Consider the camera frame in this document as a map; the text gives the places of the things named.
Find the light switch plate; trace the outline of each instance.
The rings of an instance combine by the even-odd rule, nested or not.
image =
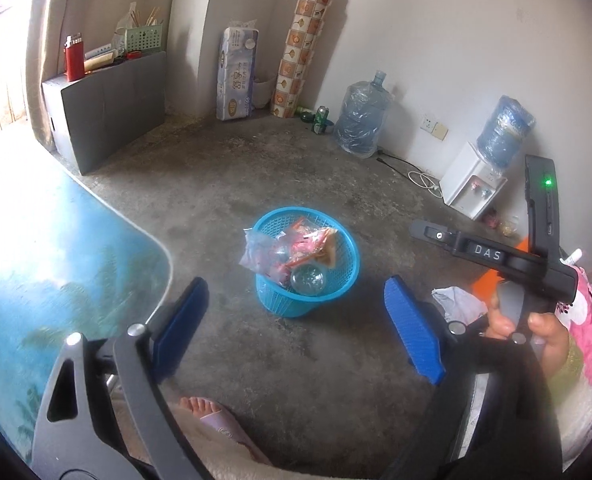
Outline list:
[[[435,136],[437,139],[445,140],[445,136],[448,132],[447,126],[442,123],[436,123],[436,126],[432,130],[432,135]]]

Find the water bottle cap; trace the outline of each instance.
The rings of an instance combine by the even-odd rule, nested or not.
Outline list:
[[[374,82],[377,85],[381,85],[383,81],[385,81],[385,78],[387,77],[387,74],[385,74],[382,70],[377,70],[376,71],[376,75],[374,76]]]

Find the soda can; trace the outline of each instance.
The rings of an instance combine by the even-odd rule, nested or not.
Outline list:
[[[311,131],[317,135],[323,135],[327,127],[327,117],[329,116],[329,108],[321,106],[316,110],[316,116],[314,122],[311,125]]]

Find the hand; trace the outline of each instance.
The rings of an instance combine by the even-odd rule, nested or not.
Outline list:
[[[492,296],[487,307],[489,328],[485,335],[495,339],[507,339],[516,330],[512,321],[500,313],[498,296]],[[545,340],[540,365],[545,377],[550,378],[559,371],[567,361],[569,353],[569,334],[553,314],[536,314],[532,312],[527,320],[530,330]]]

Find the blue gripper pad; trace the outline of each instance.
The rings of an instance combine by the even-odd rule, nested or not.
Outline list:
[[[195,278],[176,304],[152,323],[151,373],[158,384],[176,372],[209,302],[207,282]]]
[[[403,341],[416,371],[438,384],[445,374],[438,338],[418,310],[415,298],[403,280],[394,276],[385,282],[385,308]]]

